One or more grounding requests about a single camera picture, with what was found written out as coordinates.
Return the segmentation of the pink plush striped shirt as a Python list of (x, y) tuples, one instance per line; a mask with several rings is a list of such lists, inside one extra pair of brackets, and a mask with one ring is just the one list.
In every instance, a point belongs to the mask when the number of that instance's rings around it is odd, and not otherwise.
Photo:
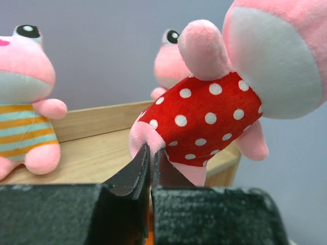
[(179, 36), (174, 29), (167, 29), (162, 36), (161, 47), (154, 61), (154, 76), (159, 86), (151, 92), (153, 100), (191, 74), (179, 53)]
[(55, 81), (38, 27), (19, 25), (1, 37), (1, 179), (21, 164), (37, 175), (57, 167), (61, 148), (51, 120), (64, 118), (67, 105), (47, 98)]

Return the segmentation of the pink plush red polka-dot shirt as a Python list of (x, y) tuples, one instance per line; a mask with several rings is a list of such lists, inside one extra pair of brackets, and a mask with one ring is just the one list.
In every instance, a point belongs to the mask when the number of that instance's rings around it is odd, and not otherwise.
[(326, 101), (326, 1), (234, 1), (221, 30), (192, 21), (178, 49), (190, 73), (138, 116), (129, 150), (163, 149), (196, 186), (233, 141), (267, 157), (261, 117), (301, 118)]

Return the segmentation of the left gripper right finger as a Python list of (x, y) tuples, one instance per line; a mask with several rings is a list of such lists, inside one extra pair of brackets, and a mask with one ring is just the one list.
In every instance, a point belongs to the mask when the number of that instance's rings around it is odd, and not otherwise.
[(196, 187), (159, 150), (152, 182), (155, 244), (288, 244), (279, 210), (257, 188)]

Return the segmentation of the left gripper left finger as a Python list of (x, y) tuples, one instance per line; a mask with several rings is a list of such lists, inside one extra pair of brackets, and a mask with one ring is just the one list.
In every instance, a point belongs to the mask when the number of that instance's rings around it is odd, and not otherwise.
[(102, 184), (1, 186), (1, 244), (144, 244), (150, 150)]

